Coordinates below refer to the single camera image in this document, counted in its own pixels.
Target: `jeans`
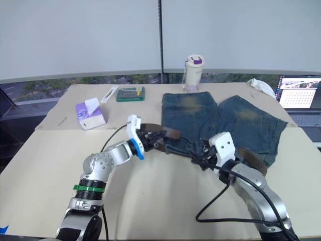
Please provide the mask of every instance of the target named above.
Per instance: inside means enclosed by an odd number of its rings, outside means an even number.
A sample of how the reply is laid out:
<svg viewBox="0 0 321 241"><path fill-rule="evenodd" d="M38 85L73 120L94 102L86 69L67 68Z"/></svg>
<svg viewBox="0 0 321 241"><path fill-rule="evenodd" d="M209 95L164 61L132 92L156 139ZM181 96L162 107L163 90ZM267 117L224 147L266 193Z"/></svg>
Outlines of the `jeans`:
<svg viewBox="0 0 321 241"><path fill-rule="evenodd" d="M201 155L201 139L230 132L235 147L248 149L269 167L275 161L280 135L286 127L286 122L237 95L217 106L208 92L166 93L162 108L162 125L181 132L179 140L165 138L166 151L182 156L188 156L188 150Z"/></svg>

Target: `tissue box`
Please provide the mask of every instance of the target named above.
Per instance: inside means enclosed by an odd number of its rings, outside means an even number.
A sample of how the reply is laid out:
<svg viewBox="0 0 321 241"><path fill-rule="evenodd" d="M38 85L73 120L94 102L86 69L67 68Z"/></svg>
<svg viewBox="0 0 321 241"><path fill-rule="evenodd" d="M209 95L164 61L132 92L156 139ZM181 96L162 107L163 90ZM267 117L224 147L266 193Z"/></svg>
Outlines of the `tissue box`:
<svg viewBox="0 0 321 241"><path fill-rule="evenodd" d="M78 122L84 130L106 124L100 107L97 107L97 109L91 115L89 115L85 102L82 102L76 105L76 113Z"/></svg>

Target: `cable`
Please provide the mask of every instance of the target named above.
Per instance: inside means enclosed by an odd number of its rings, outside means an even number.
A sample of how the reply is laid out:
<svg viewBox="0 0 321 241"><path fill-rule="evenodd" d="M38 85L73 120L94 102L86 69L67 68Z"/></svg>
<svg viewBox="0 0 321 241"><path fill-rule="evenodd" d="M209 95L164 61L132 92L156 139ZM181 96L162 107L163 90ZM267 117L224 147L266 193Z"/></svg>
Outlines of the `cable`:
<svg viewBox="0 0 321 241"><path fill-rule="evenodd" d="M114 135L116 135L117 132L119 132L121 129L123 129L126 125L123 125L121 126L118 130L116 130L112 135L111 137L105 142L104 146L101 148L101 151L100 152L103 152L106 145L108 144L108 142L111 140L111 138L114 137ZM104 225L105 225L105 232L106 232L106 241L109 241L109 235L108 235L108 227L107 227L107 219L106 219L106 213L105 213L105 209L104 209L104 206L102 206L102 217L104 219Z"/></svg>
<svg viewBox="0 0 321 241"><path fill-rule="evenodd" d="M259 193L262 194L262 196L266 199L266 201L269 203L269 205L271 206L276 218L277 218L277 221L279 222L279 226L280 228L283 230L285 236L289 239L289 240L299 240L299 238L295 235L295 234L292 234L289 232L289 230L287 230L284 226L284 223L280 217L280 214L278 213L275 205L273 204L272 200L269 198L269 196L260 188L258 187L254 182L252 182L251 180L249 180L248 178L236 173L236 172L233 172L231 170L228 170L228 169L225 169L225 168L222 168L222 167L218 167L218 166L215 166L214 164L205 164L207 167L211 167L211 168L215 168L215 169L218 169L220 171L223 171L223 172L227 172L229 174L232 174L244 181L246 181L247 183L249 183L251 186L253 186Z"/></svg>
<svg viewBox="0 0 321 241"><path fill-rule="evenodd" d="M104 144L104 146L102 147L102 149L100 150L100 152L103 152L103 151L104 151L107 143L111 140L111 138L113 138L114 135L116 135L116 133L119 132L121 129L123 129L125 126L126 126L126 125L121 126L118 130L116 130L116 131L114 132L114 134L111 135L111 137L105 142L105 144Z"/></svg>
<svg viewBox="0 0 321 241"><path fill-rule="evenodd" d="M105 232L106 232L106 241L109 241L109 235L108 235L108 227L107 227L107 219L105 214L104 206L102 206L102 217L104 218L104 225L105 225Z"/></svg>
<svg viewBox="0 0 321 241"><path fill-rule="evenodd" d="M245 218L214 218L214 219L199 219L202 213L213 203L215 202L228 188L230 184L227 184L226 187L216 195L208 204L206 204L202 210L196 215L195 219L197 222L251 222L251 223L262 223L267 225L272 225L276 227L280 227L278 223L269 222L259 219L245 219Z"/></svg>

